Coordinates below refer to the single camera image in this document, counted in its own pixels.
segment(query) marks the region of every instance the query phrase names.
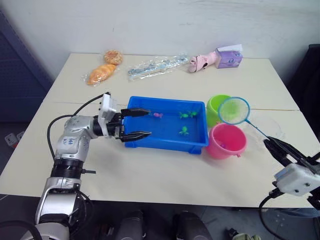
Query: blue plastic tray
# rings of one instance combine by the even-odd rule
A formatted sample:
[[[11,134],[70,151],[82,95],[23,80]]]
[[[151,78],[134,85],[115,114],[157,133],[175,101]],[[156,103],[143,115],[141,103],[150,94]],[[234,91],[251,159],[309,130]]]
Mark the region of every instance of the blue plastic tray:
[[[202,147],[208,145],[208,131],[205,104],[201,101],[184,101],[162,98],[132,96],[128,108],[144,108],[150,115],[126,117],[125,133],[134,131],[150,131],[146,138],[126,142],[128,148],[144,147],[168,149],[201,154]],[[181,118],[181,114],[196,112],[194,117]],[[163,114],[162,118],[153,113]],[[188,134],[179,132],[186,126]]]

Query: tabletop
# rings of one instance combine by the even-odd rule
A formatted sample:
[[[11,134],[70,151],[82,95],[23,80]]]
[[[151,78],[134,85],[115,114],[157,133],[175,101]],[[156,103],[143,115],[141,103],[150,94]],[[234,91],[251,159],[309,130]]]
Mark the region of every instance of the tabletop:
[[[189,73],[184,67],[173,72],[129,81],[128,70],[154,56],[125,55],[114,75],[93,87],[83,76],[103,64],[100,54],[71,53],[44,101],[85,103],[111,92],[119,105],[127,105],[131,96],[202,101],[218,94],[245,98],[252,109],[299,110],[268,59],[244,58],[235,68],[209,66]]]
[[[53,166],[46,141],[47,126],[53,118],[73,113],[80,106],[47,101],[41,104],[0,176],[1,194],[35,197],[42,194]],[[98,107],[89,104],[80,114],[94,116]],[[252,114],[272,118],[285,133],[283,140],[305,155],[319,151],[320,144],[300,111],[253,110]],[[51,129],[53,146],[63,133],[65,121],[59,120]],[[205,149],[201,155],[193,155],[173,150],[125,148],[119,140],[100,137],[90,142],[84,164],[87,170],[96,170],[96,174],[81,176],[81,190],[92,200],[257,207],[274,188],[273,175],[283,168],[260,146],[248,145],[239,158],[213,160]],[[310,207],[306,198],[284,194],[266,206]]]

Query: pink plastic bucket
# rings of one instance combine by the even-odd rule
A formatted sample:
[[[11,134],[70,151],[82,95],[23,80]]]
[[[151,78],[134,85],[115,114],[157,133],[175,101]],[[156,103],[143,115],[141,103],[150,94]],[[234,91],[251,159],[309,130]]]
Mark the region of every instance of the pink plastic bucket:
[[[211,129],[206,150],[215,159],[226,159],[230,156],[240,157],[246,146],[247,138],[240,128],[220,123]]]

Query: floor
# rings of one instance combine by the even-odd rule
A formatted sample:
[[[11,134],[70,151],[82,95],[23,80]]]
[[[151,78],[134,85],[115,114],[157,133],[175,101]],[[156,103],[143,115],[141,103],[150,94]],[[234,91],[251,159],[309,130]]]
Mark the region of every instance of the floor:
[[[12,148],[6,145],[4,137],[9,133],[18,134],[25,130],[28,124],[25,123],[1,123],[0,124],[0,174],[9,160]],[[0,222],[7,220],[34,221],[34,216],[39,198],[1,195],[0,194]],[[142,210],[148,219],[156,219],[159,228],[154,232],[153,240],[171,239],[173,216],[182,211],[189,211],[197,214],[207,226],[214,240],[227,240],[225,230],[236,229],[239,233],[259,235],[263,240],[275,240],[261,224],[258,211],[254,208],[235,209],[230,207],[200,206],[200,205],[179,205],[179,204],[158,204],[140,202],[106,202],[95,201],[95,214],[93,223],[108,223],[118,226],[121,219],[129,212]],[[282,210],[269,208],[264,217],[266,223],[279,235],[288,240],[319,240],[320,226],[313,218],[294,217],[285,214]],[[20,228],[1,228],[1,240],[19,240],[24,234]],[[76,239],[92,239],[91,231],[81,232]]]

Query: tissue box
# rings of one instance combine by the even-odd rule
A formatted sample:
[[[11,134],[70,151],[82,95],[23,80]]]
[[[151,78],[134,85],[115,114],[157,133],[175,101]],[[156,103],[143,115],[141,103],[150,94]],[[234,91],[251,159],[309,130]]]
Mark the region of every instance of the tissue box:
[[[215,61],[217,69],[236,68],[243,58],[239,51],[219,51],[216,49],[215,52],[217,55],[217,60]]]

